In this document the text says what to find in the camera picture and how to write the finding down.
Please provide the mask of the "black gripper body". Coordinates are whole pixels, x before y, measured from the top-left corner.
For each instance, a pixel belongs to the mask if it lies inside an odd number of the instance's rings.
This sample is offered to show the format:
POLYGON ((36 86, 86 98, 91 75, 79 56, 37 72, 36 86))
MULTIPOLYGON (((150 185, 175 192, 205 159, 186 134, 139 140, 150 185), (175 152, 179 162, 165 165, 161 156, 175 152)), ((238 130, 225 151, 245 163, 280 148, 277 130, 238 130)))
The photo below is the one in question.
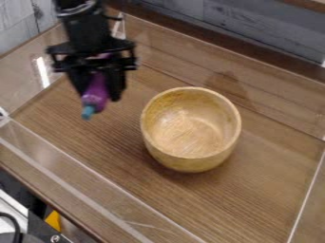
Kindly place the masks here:
POLYGON ((136 69, 136 44, 112 36, 110 21, 122 22, 122 16, 110 16, 102 9, 59 9, 67 41, 45 50, 56 72, 84 67, 90 70, 118 64, 123 70, 136 69))

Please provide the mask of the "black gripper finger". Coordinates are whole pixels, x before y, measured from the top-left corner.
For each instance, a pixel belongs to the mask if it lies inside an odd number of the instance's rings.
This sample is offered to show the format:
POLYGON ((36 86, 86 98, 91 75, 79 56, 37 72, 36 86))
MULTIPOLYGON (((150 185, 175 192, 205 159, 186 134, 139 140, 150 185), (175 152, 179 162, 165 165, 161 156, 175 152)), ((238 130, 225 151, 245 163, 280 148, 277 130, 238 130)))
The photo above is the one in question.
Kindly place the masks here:
POLYGON ((68 79, 79 96, 83 96, 84 92, 87 91, 91 78, 92 75, 87 70, 82 70, 82 69, 70 70, 68 79))
POLYGON ((123 70, 119 68, 110 68, 106 71, 106 85, 111 100, 118 102, 126 89, 126 75, 123 70))

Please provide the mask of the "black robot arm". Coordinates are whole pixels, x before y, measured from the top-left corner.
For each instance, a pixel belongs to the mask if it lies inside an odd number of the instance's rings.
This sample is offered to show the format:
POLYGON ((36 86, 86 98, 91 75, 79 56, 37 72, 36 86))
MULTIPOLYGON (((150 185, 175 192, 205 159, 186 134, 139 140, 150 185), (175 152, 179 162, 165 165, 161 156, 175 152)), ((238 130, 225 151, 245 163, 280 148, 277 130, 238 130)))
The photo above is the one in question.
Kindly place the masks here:
POLYGON ((136 43, 112 36, 110 21, 122 17, 106 13, 102 0, 54 0, 67 41, 50 46, 55 72, 63 72, 84 95, 96 74, 104 78, 104 88, 118 102, 127 87, 127 71, 138 69, 136 43))

